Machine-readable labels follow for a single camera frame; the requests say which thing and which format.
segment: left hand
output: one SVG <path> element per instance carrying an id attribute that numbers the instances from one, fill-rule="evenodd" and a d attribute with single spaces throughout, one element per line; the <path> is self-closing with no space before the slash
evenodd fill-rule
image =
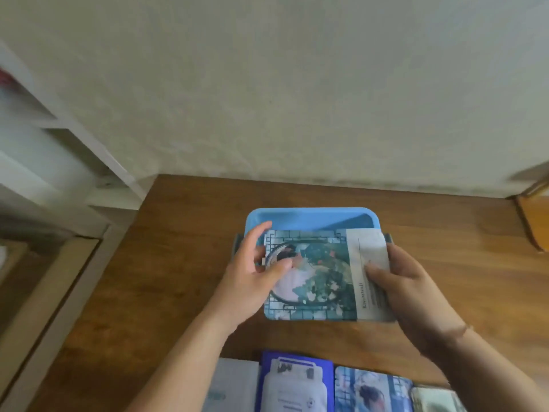
<path id="1" fill-rule="evenodd" d="M 267 270 L 255 264 L 265 256 L 265 247 L 256 246 L 257 240 L 271 226 L 272 222 L 266 221 L 246 234 L 204 309 L 229 333 L 263 306 L 276 282 L 292 268 L 292 259 L 282 259 Z"/>

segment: hand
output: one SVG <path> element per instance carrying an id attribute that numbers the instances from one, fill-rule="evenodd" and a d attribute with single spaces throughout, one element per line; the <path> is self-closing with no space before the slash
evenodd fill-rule
<path id="1" fill-rule="evenodd" d="M 394 244 L 388 244 L 387 250 L 391 271 L 369 263 L 366 273 L 387 292 L 406 337 L 430 358 L 438 344 L 463 334 L 467 326 L 416 259 Z"/>
<path id="2" fill-rule="evenodd" d="M 282 259 L 267 270 L 255 264 L 265 256 L 265 247 L 256 246 L 257 240 L 271 226 L 266 221 L 246 234 L 204 310 L 227 326 L 229 333 L 263 306 L 273 286 L 292 267 L 292 259 Z"/>

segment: blue plastic tray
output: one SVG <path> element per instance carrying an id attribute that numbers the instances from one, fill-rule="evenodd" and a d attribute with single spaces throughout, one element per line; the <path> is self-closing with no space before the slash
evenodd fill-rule
<path id="1" fill-rule="evenodd" d="M 244 234 L 264 221 L 272 221 L 273 229 L 381 229 L 377 215 L 364 207 L 257 208 L 248 214 Z"/>

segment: finger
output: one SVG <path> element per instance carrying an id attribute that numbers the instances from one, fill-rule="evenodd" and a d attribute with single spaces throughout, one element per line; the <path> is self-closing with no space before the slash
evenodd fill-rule
<path id="1" fill-rule="evenodd" d="M 264 245 L 257 245 L 254 249 L 254 262 L 259 263 L 265 257 L 267 249 Z"/>
<path id="2" fill-rule="evenodd" d="M 279 260 L 276 263 L 271 264 L 267 270 L 263 273 L 263 280 L 268 285 L 269 289 L 278 282 L 286 273 L 292 268 L 293 260 L 291 258 Z"/>
<path id="3" fill-rule="evenodd" d="M 243 255 L 245 258 L 252 259 L 254 257 L 257 240 L 259 240 L 259 237 L 264 231 L 271 228 L 272 225 L 272 221 L 265 221 L 248 231 L 248 234 L 246 234 L 246 237 L 242 240 L 237 253 Z"/>
<path id="4" fill-rule="evenodd" d="M 374 263 L 368 263 L 366 266 L 366 275 L 375 284 L 378 284 L 386 291 L 390 291 L 395 288 L 400 277 L 387 270 L 381 269 L 378 265 Z"/>
<path id="5" fill-rule="evenodd" d="M 391 272 L 399 276 L 417 277 L 425 273 L 422 265 L 396 244 L 387 244 Z"/>

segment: wooden desk surface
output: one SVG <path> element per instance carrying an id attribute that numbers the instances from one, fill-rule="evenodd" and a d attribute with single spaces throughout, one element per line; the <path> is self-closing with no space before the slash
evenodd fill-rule
<path id="1" fill-rule="evenodd" d="M 234 235 L 258 207 L 372 209 L 477 332 L 549 382 L 549 258 L 525 238 L 511 201 L 160 176 L 30 410 L 122 410 L 212 295 Z M 259 312 L 222 355 L 258 360 L 263 349 L 445 381 L 396 324 L 269 321 Z"/>

